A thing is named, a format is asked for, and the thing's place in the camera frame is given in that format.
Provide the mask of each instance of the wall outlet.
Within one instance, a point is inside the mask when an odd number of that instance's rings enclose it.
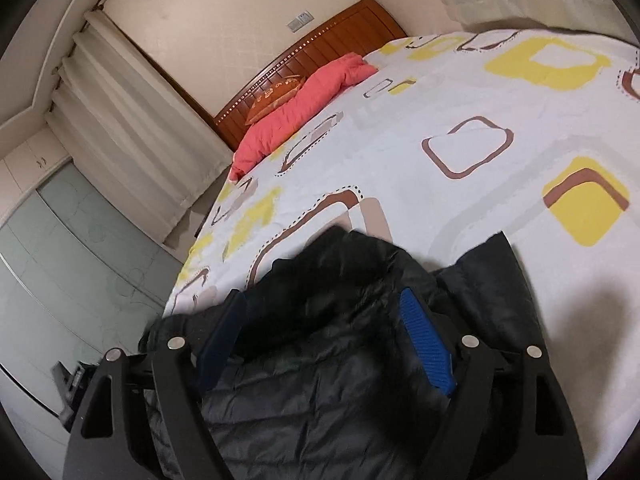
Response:
[[[291,32],[296,32],[313,20],[314,17],[311,15],[311,13],[308,10],[305,10],[305,12],[297,15],[293,20],[287,23],[287,27],[289,27],[289,30]]]

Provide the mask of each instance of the pink pillow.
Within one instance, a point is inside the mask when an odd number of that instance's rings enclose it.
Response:
[[[240,180],[320,113],[342,90],[361,83],[377,71],[354,52],[320,67],[293,98],[247,130],[234,153],[229,180]]]

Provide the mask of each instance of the black down jacket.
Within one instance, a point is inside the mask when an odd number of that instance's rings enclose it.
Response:
[[[247,290],[257,322],[239,335],[202,415],[236,479],[411,479],[449,402],[433,388],[399,317],[411,287],[433,312],[491,348],[545,349],[532,297],[503,234],[427,272],[407,252],[333,227]],[[141,350],[200,321],[173,316]],[[508,385],[494,383],[472,478],[513,452]],[[161,415],[150,425],[167,476],[180,478]]]

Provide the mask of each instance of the floor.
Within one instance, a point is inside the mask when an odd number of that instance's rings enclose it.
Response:
[[[191,249],[191,246],[196,241],[196,232],[205,221],[209,211],[211,211],[213,203],[218,198],[220,190],[222,190],[222,186],[225,184],[229,169],[230,167],[226,168],[213,184],[209,186],[209,189],[194,202],[164,241],[164,245],[168,247],[174,257],[182,263],[184,263],[189,256],[189,249]]]

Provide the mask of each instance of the metal rivet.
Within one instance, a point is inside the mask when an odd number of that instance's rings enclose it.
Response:
[[[176,336],[169,339],[169,342],[166,344],[171,350],[178,350],[184,346],[185,340],[183,337]]]
[[[112,348],[104,356],[107,359],[107,361],[113,363],[114,361],[117,361],[121,355],[122,355],[122,350],[120,350],[119,348]]]
[[[542,350],[537,346],[531,345],[527,347],[527,354],[534,359],[540,359],[542,357]]]
[[[480,341],[474,335],[465,335],[462,338],[462,344],[467,348],[476,348],[480,344]]]

